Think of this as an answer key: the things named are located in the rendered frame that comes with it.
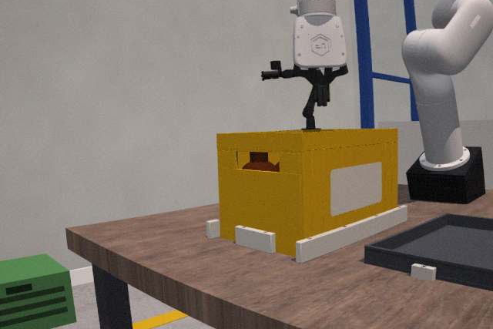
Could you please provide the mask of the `yellow wooden crate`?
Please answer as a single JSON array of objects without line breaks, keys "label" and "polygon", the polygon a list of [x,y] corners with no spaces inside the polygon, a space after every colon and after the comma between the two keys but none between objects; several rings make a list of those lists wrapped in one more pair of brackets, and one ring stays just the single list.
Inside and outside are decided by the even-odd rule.
[{"label": "yellow wooden crate", "polygon": [[[220,237],[264,230],[295,257],[299,240],[397,208],[397,142],[392,129],[217,133]],[[250,152],[280,172],[243,170]]]}]

